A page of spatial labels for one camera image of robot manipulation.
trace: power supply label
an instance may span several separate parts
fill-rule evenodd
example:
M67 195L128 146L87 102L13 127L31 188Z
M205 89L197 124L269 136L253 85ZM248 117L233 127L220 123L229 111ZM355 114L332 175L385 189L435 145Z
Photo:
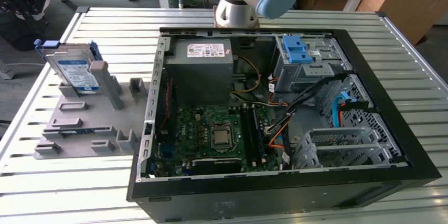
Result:
M89 72L89 65L85 60L60 60L57 64L65 78L71 81L77 90L97 90L97 81Z
M224 44L189 44L187 57L224 57Z

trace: green motherboard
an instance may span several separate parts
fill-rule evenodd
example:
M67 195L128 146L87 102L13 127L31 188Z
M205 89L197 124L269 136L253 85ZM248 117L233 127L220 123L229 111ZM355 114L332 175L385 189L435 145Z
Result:
M245 132L249 126L244 124L241 118L244 115L241 112L248 111L251 111L248 117L252 119L255 116L257 119L255 122L257 130L252 131L255 132L252 135ZM253 108L241 106L180 107L176 117L176 141L171 147L173 155L171 160L165 159L164 162L167 176L188 175L189 162L207 158L241 159L240 172L279 170L276 151L268 149L263 137L263 128L268 123L268 111L264 106ZM248 141L245 138L255 138L253 136L256 139L251 140L255 148L248 147L245 143ZM257 159L259 162L252 162L248 160L248 153L260 155L263 158Z

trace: ram slot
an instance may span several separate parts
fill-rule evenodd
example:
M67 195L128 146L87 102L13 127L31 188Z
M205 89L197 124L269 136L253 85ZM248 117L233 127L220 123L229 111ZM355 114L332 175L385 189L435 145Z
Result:
M259 152L257 122L253 117L253 109L241 108L240 116L247 165L255 167L261 163L261 156Z

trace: yellow wire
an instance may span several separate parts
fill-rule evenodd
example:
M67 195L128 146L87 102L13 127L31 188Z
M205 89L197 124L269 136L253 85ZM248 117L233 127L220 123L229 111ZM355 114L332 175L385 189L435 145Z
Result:
M255 71L257 72L259 80L257 80L257 84L256 84L252 88L249 88L249 89L247 89L247 90L232 90L231 93L233 93L233 94L235 94L235 93L236 93L236 94L240 94L240 93L251 92L253 89L256 89L256 88L259 87L260 82L261 82L261 75L260 75L260 72L259 72L257 67L253 65L253 63L252 63L245 57L239 56L239 58L243 58L243 59L247 61L247 63L249 63L249 65L253 67Z

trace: metal rail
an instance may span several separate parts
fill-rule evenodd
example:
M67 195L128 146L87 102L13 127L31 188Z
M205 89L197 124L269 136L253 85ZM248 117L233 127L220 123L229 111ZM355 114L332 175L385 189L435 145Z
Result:
M249 223L447 223L448 99L445 83L396 28L375 13L288 12L261 27L345 29L436 164L441 179L407 189L365 208L225 220ZM61 41L95 40L119 80L151 79L160 27L211 27L212 10L91 8L76 15ZM0 141L0 222L148 223L125 201L132 157L35 160L33 148L60 95L44 67Z

